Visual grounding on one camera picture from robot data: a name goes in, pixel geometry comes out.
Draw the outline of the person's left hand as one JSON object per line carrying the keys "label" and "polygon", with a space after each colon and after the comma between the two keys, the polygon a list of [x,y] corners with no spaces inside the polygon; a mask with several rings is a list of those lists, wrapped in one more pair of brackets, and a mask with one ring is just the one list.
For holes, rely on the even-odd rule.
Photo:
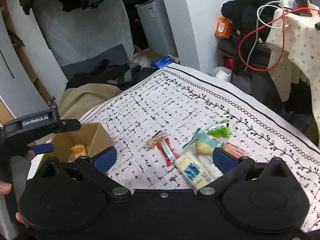
{"label": "person's left hand", "polygon": [[[34,151],[29,150],[28,154],[26,156],[26,158],[28,160],[33,160],[35,158],[36,154]],[[8,195],[11,192],[11,188],[12,188],[12,184],[11,183],[6,183],[4,181],[0,181],[0,193],[2,195]],[[16,219],[17,221],[19,221],[20,223],[24,224],[24,221],[21,217],[21,214],[19,212],[16,213]]]}

